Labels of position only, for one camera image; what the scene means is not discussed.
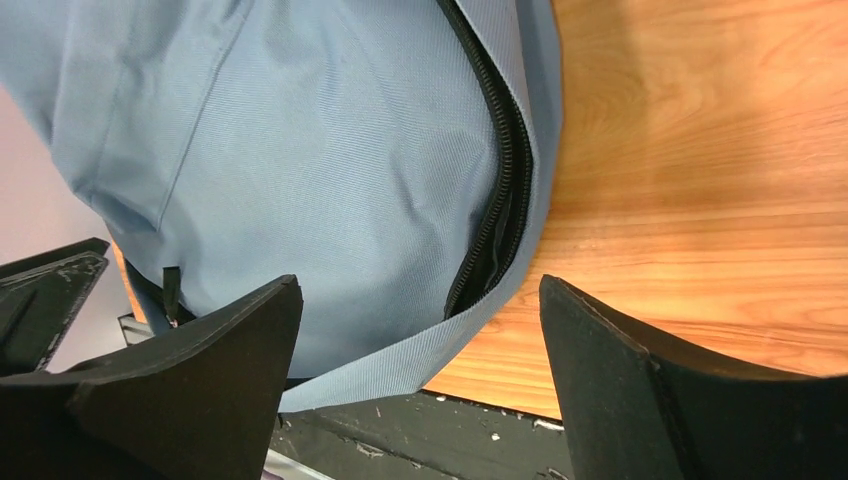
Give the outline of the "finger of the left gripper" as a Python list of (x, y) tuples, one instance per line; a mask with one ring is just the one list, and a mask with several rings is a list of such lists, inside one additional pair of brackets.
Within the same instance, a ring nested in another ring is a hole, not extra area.
[(109, 261), (89, 238), (1, 266), (1, 375), (44, 370)]

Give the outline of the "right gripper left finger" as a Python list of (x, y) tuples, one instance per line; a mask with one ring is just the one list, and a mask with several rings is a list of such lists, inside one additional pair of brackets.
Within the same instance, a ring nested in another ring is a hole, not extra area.
[(1, 381), (5, 479), (257, 479), (301, 320), (285, 275), (61, 373)]

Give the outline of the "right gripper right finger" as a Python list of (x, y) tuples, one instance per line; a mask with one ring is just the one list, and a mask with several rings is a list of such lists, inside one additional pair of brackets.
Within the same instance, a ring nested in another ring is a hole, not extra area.
[(843, 479), (847, 379), (750, 363), (551, 275), (540, 320), (578, 479)]

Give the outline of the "blue-grey fabric backpack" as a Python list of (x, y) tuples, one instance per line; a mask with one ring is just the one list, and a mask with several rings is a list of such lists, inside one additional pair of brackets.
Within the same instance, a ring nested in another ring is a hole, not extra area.
[(548, 1), (5, 1), (1, 83), (158, 330), (284, 274), (283, 412), (405, 395), (516, 293), (563, 123)]

